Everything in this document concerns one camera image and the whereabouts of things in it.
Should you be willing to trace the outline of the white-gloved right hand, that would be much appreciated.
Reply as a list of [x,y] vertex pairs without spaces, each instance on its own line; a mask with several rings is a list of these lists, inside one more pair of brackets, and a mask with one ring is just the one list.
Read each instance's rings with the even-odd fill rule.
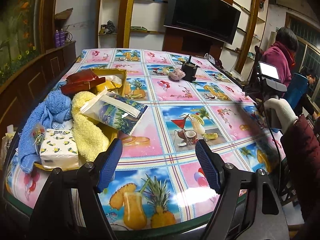
[[272,109],[276,111],[283,135],[298,121],[298,116],[296,116],[290,104],[284,98],[270,98],[264,102],[264,107],[266,109]]

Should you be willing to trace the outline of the dark red sleeve right forearm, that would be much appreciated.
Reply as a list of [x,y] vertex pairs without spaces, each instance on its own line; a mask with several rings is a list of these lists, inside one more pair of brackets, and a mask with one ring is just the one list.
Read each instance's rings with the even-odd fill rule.
[[304,115],[280,139],[307,230],[319,230],[319,141]]

